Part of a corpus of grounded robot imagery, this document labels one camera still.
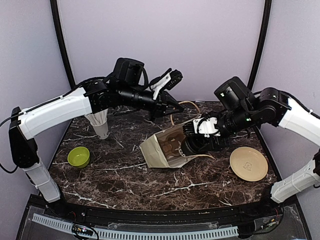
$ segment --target black frame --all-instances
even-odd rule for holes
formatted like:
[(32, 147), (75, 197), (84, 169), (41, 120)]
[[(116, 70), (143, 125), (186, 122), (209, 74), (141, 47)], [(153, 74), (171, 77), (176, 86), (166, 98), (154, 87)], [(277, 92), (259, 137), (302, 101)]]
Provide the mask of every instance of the black frame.
[(271, 4), (272, 4), (272, 0), (265, 0), (264, 2), (264, 10), (263, 10), (259, 40), (256, 46), (256, 52), (255, 52), (255, 56), (252, 64), (252, 69), (251, 69), (249, 81), (247, 84), (247, 87), (250, 90), (252, 90), (252, 88), (254, 87), (256, 76), (257, 76), (259, 65), (260, 65), (262, 52), (265, 46), (265, 40), (267, 36), (268, 23), (269, 23), (270, 12), (271, 12)]
[(53, 18), (53, 23), (55, 28), (56, 39), (59, 44), (60, 54), (62, 57), (65, 73), (68, 78), (70, 87), (73, 89), (76, 85), (76, 82), (75, 82), (74, 75), (72, 73), (72, 69), (71, 69), (71, 65), (70, 65), (70, 61), (67, 53), (65, 39), (64, 39), (64, 35), (61, 27), (57, 0), (50, 0), (50, 4), (51, 4), (51, 12), (52, 12), (52, 18)]
[[(18, 229), (16, 240), (19, 240), (23, 233), (25, 221), (28, 215), (30, 206), (44, 209), (44, 213), (56, 217), (55, 214), (46, 208), (46, 202), (41, 196), (30, 195), (27, 206), (24, 210), (22, 220)], [(80, 213), (85, 213), (81, 219), (77, 219), (78, 222), (85, 224), (86, 226), (94, 227), (105, 226), (107, 227), (112, 223), (122, 224), (135, 224), (135, 225), (188, 225), (188, 224), (199, 224), (199, 223), (213, 223), (218, 222), (222, 225), (233, 225), (244, 228), (254, 229), (254, 220), (259, 217), (250, 217), (240, 214), (247, 209), (259, 204), (258, 202), (238, 205), (238, 206), (227, 206), (220, 208), (211, 208), (203, 210), (188, 210), (188, 211), (133, 211), (133, 210), (115, 210), (99, 207), (88, 207), (78, 204), (71, 203), (73, 209), (79, 209)], [(311, 240), (311, 235), (308, 229), (308, 225), (304, 218), (301, 206), (298, 202), (297, 197), (294, 195), (287, 199), (285, 206), (295, 204), (298, 213), (300, 215), (304, 232), (308, 240)]]

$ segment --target green bowl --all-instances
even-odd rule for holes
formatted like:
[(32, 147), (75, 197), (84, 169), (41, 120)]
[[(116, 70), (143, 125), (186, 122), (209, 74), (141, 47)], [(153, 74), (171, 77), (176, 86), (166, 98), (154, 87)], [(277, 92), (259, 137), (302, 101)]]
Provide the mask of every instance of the green bowl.
[(71, 166), (82, 169), (90, 161), (90, 152), (84, 146), (78, 146), (72, 149), (68, 154), (68, 162)]

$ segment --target printed logo on plate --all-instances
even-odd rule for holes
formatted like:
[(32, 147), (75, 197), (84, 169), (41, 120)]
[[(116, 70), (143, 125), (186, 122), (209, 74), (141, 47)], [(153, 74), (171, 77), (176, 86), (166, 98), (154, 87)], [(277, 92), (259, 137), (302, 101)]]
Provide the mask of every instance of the printed logo on plate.
[(247, 162), (245, 163), (245, 165), (243, 166), (243, 168), (244, 168), (245, 170), (251, 171), (252, 164), (247, 161)]

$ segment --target tabletop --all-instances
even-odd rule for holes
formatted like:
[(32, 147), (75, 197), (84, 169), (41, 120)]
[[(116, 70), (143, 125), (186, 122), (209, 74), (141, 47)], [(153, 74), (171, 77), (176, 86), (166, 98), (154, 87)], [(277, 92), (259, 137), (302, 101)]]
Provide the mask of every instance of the tabletop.
[[(202, 113), (223, 109), (219, 102), (197, 104)], [(185, 107), (173, 116), (176, 123), (197, 115), (192, 105)], [(109, 111), (110, 135), (104, 140), (86, 118), (71, 122), (49, 169), (68, 202), (122, 210), (200, 210), (257, 202), (263, 189), (277, 181), (253, 129), (249, 137), (246, 131), (238, 132), (230, 138), (230, 147), (210, 152), (215, 159), (197, 157), (182, 168), (148, 168), (139, 145), (172, 124), (169, 117), (148, 121), (145, 111), (114, 115), (126, 111), (126, 107)], [(67, 161), (68, 153), (80, 146), (90, 151), (90, 163), (82, 169)], [(258, 182), (242, 180), (230, 167), (230, 154), (244, 146), (260, 151), (268, 161), (267, 175)]]

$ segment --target bowl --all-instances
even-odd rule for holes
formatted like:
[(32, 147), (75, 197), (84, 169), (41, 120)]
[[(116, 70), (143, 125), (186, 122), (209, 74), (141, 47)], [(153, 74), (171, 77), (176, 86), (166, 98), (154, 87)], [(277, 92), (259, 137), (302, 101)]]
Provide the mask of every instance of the bowl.
[(71, 166), (82, 169), (89, 164), (90, 152), (84, 146), (72, 149), (68, 154), (68, 162)]
[(243, 146), (230, 155), (230, 166), (233, 172), (248, 182), (257, 182), (268, 173), (268, 162), (258, 150)]

